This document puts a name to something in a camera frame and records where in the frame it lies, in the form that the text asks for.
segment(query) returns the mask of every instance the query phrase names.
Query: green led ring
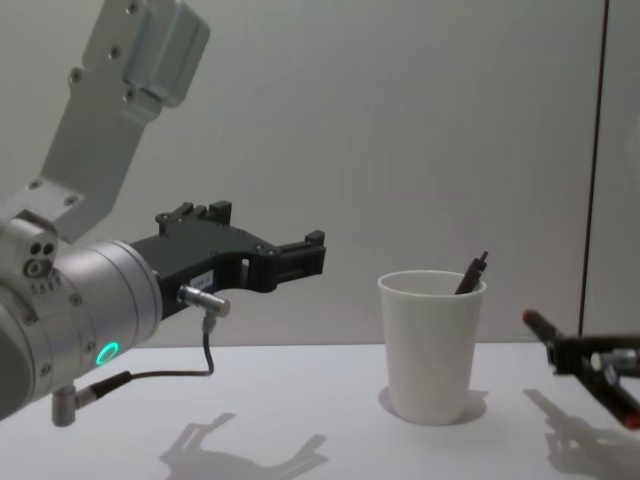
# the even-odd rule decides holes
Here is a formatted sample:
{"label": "green led ring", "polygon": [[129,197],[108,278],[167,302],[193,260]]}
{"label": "green led ring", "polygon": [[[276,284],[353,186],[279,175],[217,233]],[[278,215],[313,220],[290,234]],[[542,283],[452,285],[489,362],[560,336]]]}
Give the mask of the green led ring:
{"label": "green led ring", "polygon": [[118,354],[118,350],[120,350],[120,345],[116,342],[111,342],[104,346],[100,353],[98,354],[98,358],[96,358],[96,365],[102,366],[115,357]]}

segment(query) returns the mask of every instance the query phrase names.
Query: white paper cup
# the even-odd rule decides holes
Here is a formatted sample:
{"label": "white paper cup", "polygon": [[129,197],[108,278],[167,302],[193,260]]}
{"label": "white paper cup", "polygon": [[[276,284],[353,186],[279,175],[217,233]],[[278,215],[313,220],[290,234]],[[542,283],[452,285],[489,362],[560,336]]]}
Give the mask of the white paper cup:
{"label": "white paper cup", "polygon": [[424,270],[378,280],[391,403],[409,422],[446,425],[464,413],[487,286],[454,295],[461,279]]}

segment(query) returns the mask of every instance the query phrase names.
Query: white wall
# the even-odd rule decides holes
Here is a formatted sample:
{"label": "white wall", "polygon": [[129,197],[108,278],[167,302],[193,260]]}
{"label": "white wall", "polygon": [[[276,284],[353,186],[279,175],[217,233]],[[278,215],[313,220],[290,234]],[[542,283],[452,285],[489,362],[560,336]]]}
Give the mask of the white wall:
{"label": "white wall", "polygon": [[[530,306],[577,330],[601,0],[191,4],[213,35],[190,96],[85,241],[153,234],[186,200],[231,200],[275,243],[325,230],[325,275],[229,292],[221,343],[381,341],[379,275],[462,270],[484,248],[483,340],[528,338]],[[38,171],[99,5],[0,7],[1,198]],[[198,328],[190,311],[154,344]]]}
{"label": "white wall", "polygon": [[585,333],[640,330],[640,2],[611,2]]}

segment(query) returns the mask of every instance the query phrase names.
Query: white table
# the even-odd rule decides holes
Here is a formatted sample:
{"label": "white table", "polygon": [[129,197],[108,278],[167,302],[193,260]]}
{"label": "white table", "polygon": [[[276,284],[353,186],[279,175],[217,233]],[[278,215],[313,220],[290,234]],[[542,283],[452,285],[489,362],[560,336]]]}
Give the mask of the white table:
{"label": "white table", "polygon": [[[472,408],[448,427],[381,406],[382,346],[218,348],[214,358],[212,378],[135,381],[67,429],[51,426],[48,398],[28,407],[0,424],[0,478],[640,478],[640,437],[573,378],[554,378],[537,344],[478,345]],[[137,350],[81,386],[203,364],[195,348]]]}

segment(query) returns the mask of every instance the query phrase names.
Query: pen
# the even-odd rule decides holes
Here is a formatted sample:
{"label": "pen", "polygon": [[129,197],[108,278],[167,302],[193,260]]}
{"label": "pen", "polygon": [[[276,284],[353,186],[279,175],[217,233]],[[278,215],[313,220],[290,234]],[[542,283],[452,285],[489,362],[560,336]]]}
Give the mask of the pen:
{"label": "pen", "polygon": [[487,268],[487,256],[489,252],[486,250],[482,252],[480,258],[474,258],[469,268],[462,277],[462,281],[460,285],[458,285],[458,289],[456,290],[456,295],[463,295],[465,293],[471,293],[478,285],[480,281],[480,277],[482,276],[482,272]]}

